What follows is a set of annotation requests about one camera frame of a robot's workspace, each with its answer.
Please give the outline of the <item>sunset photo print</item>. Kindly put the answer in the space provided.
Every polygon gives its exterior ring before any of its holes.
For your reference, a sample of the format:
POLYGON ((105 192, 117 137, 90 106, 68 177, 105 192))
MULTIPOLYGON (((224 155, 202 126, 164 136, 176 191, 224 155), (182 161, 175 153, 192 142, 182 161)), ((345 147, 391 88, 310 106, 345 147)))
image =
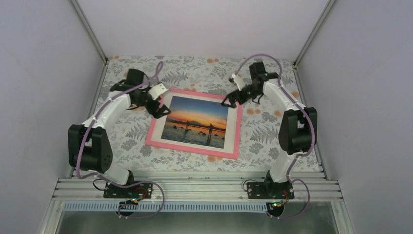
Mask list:
POLYGON ((218 102, 173 96, 160 136, 163 140, 218 149, 225 147, 228 108, 218 102))

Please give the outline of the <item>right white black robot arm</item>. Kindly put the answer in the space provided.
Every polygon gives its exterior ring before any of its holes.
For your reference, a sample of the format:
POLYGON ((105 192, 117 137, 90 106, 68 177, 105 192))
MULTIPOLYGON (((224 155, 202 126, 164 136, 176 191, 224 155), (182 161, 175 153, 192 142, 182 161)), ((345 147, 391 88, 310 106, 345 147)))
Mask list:
POLYGON ((292 188, 290 173, 300 157, 308 156, 317 141, 317 111, 306 107, 291 95, 282 83, 278 73, 266 71, 263 62, 249 66, 252 79, 247 85, 238 73, 233 73, 229 81, 237 89, 224 98, 222 105, 235 108, 254 98, 266 96, 283 110, 278 142, 283 151, 274 166, 267 172, 263 190, 267 197, 276 198, 292 188))

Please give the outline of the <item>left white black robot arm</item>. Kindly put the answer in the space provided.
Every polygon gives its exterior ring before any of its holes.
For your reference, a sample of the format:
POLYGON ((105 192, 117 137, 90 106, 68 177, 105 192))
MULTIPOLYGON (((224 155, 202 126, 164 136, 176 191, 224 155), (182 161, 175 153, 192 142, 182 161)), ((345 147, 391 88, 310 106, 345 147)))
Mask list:
POLYGON ((154 118, 171 113, 161 104, 161 98, 169 91, 158 81, 160 68, 149 78, 144 72, 129 69, 127 77, 115 83, 109 90, 102 106, 82 124, 73 124, 68 129, 69 164, 74 168, 76 177, 99 178, 110 185, 123 197, 135 192, 136 183, 133 173, 113 162, 113 151, 108 130, 118 118, 132 106, 144 107, 154 118))

